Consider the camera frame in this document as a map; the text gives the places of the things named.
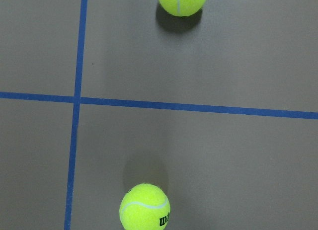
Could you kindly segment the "yellow tennis ball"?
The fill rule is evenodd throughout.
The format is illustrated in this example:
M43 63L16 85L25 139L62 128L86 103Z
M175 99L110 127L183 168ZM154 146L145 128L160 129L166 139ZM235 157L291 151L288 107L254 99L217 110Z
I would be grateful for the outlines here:
M158 0L162 8L177 17L188 17L197 13L206 0Z
M126 230L163 230L168 224L170 210L168 197L159 187L142 183L125 194L119 217Z

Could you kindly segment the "brown paper table cover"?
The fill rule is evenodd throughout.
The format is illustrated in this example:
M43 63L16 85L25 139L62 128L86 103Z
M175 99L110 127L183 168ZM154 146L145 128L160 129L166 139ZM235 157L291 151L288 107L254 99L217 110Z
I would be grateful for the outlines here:
M318 227L318 0L0 0L0 227Z

